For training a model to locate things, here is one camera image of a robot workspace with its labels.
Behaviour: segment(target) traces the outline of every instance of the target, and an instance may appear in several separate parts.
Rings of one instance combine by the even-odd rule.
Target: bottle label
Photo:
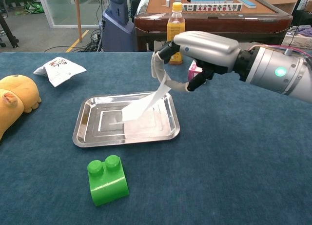
[[[172,41],[175,35],[185,31],[185,23],[171,23],[167,25],[167,41]],[[171,56],[170,61],[181,62],[183,60],[181,53]]]

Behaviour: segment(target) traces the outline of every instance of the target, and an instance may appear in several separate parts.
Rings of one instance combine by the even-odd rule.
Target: white snack bag
[[[57,87],[76,74],[85,72],[86,69],[63,57],[56,57],[34,71],[35,75],[47,76],[50,83]]]

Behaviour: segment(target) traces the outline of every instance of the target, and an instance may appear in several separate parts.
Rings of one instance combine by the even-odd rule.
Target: plush toy ear
[[[18,105],[18,99],[11,92],[6,92],[2,95],[4,104],[8,107],[16,107]]]

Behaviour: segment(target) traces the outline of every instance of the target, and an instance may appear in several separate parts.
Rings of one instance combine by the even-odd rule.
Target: green indicator light
[[[287,73],[287,70],[285,67],[279,67],[275,70],[275,74],[278,77],[283,77],[284,75],[286,75],[286,73]]]

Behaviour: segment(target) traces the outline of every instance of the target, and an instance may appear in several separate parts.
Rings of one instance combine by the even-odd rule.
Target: juice bottle
[[[185,19],[182,16],[182,3],[174,2],[172,5],[172,14],[167,23],[167,41],[172,41],[175,35],[185,31]],[[169,61],[171,65],[180,65],[183,63],[181,53],[174,54]]]

